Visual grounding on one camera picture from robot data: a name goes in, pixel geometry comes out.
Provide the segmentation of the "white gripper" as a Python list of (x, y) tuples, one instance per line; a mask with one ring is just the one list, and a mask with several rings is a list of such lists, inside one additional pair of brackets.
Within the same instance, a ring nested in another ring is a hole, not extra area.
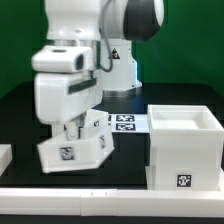
[(80, 125), (72, 120), (101, 103), (102, 74), (95, 71), (90, 79), (82, 73), (38, 73), (34, 91), (36, 115), (40, 122), (65, 124), (67, 139), (78, 140)]

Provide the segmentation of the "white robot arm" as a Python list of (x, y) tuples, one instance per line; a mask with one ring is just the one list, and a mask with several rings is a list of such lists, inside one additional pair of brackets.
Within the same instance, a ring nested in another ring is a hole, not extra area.
[(48, 43), (32, 56), (35, 106), (44, 124), (76, 140), (89, 109), (102, 101), (101, 47), (111, 39), (147, 41), (161, 28), (163, 0), (44, 0)]

